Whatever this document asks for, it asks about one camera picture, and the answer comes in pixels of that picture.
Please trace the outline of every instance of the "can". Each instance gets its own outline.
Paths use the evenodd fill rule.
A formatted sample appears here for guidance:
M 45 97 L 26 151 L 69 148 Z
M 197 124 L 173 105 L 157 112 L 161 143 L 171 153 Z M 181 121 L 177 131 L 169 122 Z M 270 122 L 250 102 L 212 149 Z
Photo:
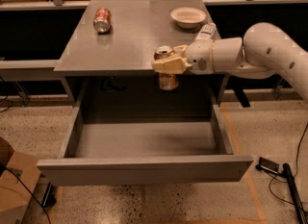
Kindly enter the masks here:
M 95 13 L 93 27 L 98 33 L 107 33 L 111 28 L 112 14 L 106 8 L 99 8 Z
M 154 60 L 165 59 L 174 54 L 171 46 L 160 46 L 155 49 Z M 159 73 L 159 85 L 161 90 L 173 90 L 179 86 L 176 74 Z

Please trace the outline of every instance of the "floor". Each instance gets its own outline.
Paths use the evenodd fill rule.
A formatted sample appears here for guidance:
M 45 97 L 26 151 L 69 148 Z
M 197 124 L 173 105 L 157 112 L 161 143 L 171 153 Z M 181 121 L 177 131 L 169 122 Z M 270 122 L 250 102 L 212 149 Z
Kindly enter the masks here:
M 225 127 L 237 154 L 254 159 L 238 183 L 162 186 L 58 187 L 57 203 L 47 209 L 52 224 L 124 223 L 298 223 L 294 206 L 276 199 L 269 190 L 271 177 L 255 169 L 259 157 L 295 172 L 296 148 L 308 122 L 308 104 L 283 92 L 275 101 L 270 93 L 247 93 L 250 108 L 242 108 L 232 93 L 221 104 Z M 57 158 L 72 107 L 37 105 L 12 107 L 0 113 L 0 137 L 15 150 L 42 159 Z M 302 202 L 308 202 L 308 136 L 303 138 L 295 177 Z M 41 178 L 35 195 L 42 198 L 47 180 Z M 292 201 L 287 184 L 273 181 L 272 190 Z M 31 201 L 22 224 L 47 223 Z

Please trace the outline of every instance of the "gray drawer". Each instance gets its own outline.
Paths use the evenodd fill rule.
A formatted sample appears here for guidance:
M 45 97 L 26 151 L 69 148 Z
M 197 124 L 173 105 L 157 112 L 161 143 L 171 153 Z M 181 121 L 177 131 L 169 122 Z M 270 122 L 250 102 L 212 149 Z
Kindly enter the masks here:
M 54 186 L 239 181 L 252 158 L 233 155 L 213 79 L 179 82 L 162 92 L 154 77 L 87 79 L 59 157 L 38 168 Z

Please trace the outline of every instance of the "white bowl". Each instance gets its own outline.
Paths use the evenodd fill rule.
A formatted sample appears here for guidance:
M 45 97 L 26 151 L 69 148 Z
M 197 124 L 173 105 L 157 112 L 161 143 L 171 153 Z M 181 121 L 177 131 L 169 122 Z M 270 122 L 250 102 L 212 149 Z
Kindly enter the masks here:
M 205 12 L 189 7 L 182 7 L 171 12 L 171 17 L 182 28 L 194 28 L 205 20 Z

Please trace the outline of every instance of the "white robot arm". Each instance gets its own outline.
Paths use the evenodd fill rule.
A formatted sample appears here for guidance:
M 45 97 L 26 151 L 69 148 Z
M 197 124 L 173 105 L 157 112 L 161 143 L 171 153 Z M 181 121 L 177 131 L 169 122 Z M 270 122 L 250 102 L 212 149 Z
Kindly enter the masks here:
M 265 79 L 273 74 L 284 78 L 308 101 L 308 53 L 280 28 L 269 23 L 250 27 L 241 37 L 214 40 L 214 33 L 202 27 L 195 41 L 181 55 L 185 70 L 194 74 L 230 73 L 247 79 Z M 181 73 L 164 60 L 152 66 L 157 72 Z

